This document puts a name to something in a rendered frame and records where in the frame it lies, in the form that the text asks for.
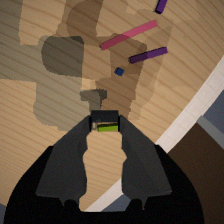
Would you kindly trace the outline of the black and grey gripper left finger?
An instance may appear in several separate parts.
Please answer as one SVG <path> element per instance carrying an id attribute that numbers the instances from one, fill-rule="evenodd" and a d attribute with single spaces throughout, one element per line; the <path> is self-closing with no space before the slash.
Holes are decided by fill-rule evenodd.
<path id="1" fill-rule="evenodd" d="M 53 211 L 63 211 L 65 200 L 87 191 L 83 155 L 87 151 L 92 117 L 86 116 L 30 166 L 16 184 L 6 207 L 3 224 L 27 224 Z"/>

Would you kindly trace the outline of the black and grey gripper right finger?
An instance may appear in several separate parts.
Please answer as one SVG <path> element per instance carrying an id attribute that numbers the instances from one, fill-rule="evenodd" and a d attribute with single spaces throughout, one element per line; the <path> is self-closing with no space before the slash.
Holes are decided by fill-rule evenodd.
<path id="1" fill-rule="evenodd" d="M 189 178 L 172 158 L 123 115 L 118 116 L 122 166 L 122 192 L 139 198 L 142 210 L 167 214 L 182 224 L 205 224 L 202 206 Z M 129 154 L 129 155 L 128 155 Z"/>

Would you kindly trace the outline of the purple rod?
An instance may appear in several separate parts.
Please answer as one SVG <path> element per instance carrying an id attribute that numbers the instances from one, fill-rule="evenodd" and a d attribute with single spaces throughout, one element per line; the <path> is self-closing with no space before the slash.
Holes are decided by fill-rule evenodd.
<path id="1" fill-rule="evenodd" d="M 137 62 L 140 62 L 140 61 L 143 61 L 146 59 L 150 59 L 150 58 L 153 58 L 156 56 L 160 56 L 163 54 L 167 54 L 167 53 L 168 53 L 167 47 L 161 47 L 161 48 L 151 50 L 151 51 L 148 51 L 145 53 L 141 53 L 141 54 L 129 57 L 129 58 L 130 58 L 131 64 L 134 64 L 134 63 L 137 63 Z"/>
<path id="2" fill-rule="evenodd" d="M 166 3 L 167 3 L 167 0 L 159 0 L 154 12 L 156 12 L 158 14 L 162 14 Z"/>

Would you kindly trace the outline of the pink rod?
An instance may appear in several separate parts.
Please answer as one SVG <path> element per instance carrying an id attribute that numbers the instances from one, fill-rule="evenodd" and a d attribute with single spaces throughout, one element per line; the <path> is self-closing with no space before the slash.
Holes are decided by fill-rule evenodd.
<path id="1" fill-rule="evenodd" d="M 131 38 L 131 37 L 133 37 L 133 36 L 135 36 L 137 34 L 140 34 L 140 33 L 144 32 L 144 31 L 147 31 L 147 30 L 149 30 L 151 28 L 154 28 L 156 26 L 158 26 L 156 20 L 150 21 L 150 22 L 148 22 L 146 24 L 138 26 L 138 27 L 136 27 L 136 28 L 134 28 L 132 30 L 129 30 L 129 31 L 127 31 L 127 32 L 125 32 L 125 33 L 123 33 L 123 34 L 121 34 L 119 36 L 116 36 L 116 37 L 114 37 L 114 38 L 112 38 L 112 39 L 110 39 L 110 40 L 100 44 L 100 46 L 102 47 L 102 49 L 104 51 L 104 50 L 106 50 L 106 49 L 108 49 L 108 48 L 110 48 L 110 47 L 112 47 L 112 46 L 114 46 L 114 45 L 116 45 L 116 44 L 118 44 L 118 43 L 128 39 L 128 38 Z"/>

